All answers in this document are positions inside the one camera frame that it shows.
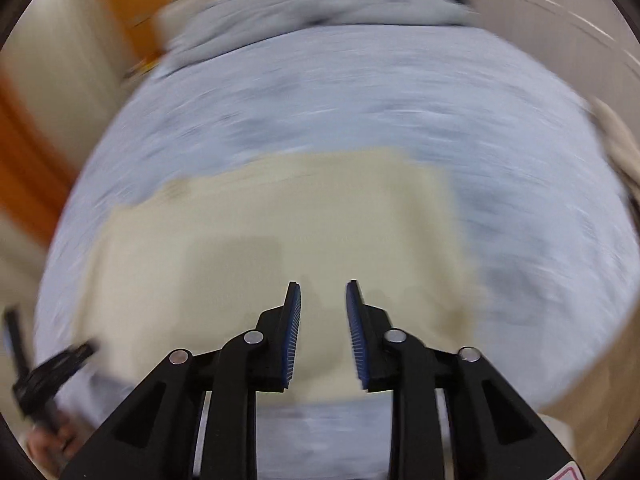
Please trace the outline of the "person's left hand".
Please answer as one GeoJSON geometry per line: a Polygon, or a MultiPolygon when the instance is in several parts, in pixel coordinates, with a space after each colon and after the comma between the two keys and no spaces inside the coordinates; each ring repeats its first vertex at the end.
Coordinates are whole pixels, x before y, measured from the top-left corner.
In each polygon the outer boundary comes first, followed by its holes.
{"type": "Polygon", "coordinates": [[[25,446],[29,458],[49,478],[57,479],[68,462],[85,443],[81,426],[70,414],[58,412],[57,432],[43,424],[35,424],[26,434],[25,446]]]}

